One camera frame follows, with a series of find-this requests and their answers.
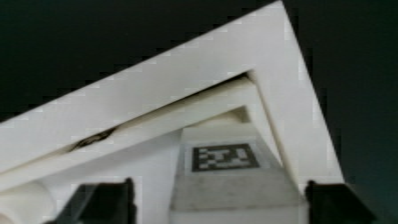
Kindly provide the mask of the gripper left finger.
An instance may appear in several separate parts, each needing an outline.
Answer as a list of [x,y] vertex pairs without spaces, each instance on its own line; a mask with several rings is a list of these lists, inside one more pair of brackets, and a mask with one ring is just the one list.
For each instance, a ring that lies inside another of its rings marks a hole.
[[55,219],[45,224],[137,224],[133,200],[130,178],[119,183],[82,184]]

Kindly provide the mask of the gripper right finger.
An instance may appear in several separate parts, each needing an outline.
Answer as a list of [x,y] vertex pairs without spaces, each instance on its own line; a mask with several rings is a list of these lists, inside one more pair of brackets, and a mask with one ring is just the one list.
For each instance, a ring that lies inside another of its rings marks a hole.
[[309,224],[373,224],[377,216],[343,183],[308,182]]

